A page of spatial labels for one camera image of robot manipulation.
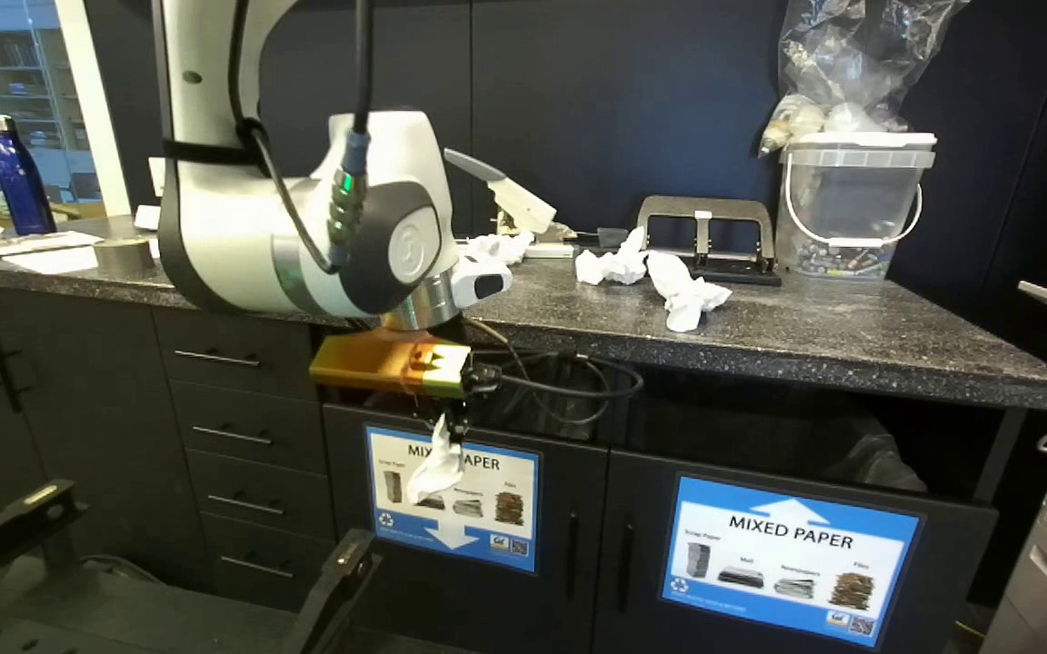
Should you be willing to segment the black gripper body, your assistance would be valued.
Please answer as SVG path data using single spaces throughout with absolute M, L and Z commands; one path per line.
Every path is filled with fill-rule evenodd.
M 466 389 L 466 417 L 471 430 L 499 430 L 507 434 L 521 393 L 505 383 L 499 364 L 469 364 L 460 371 L 460 389 Z

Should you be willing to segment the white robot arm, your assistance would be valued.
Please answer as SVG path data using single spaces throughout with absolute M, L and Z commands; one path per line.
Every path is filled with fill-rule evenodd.
M 162 116 L 158 263 L 212 314 L 433 331 L 511 286 L 459 244 L 433 116 L 373 101 L 376 7 L 351 0 L 351 105 L 288 176 L 260 119 L 260 54 L 296 0 L 152 0 Z

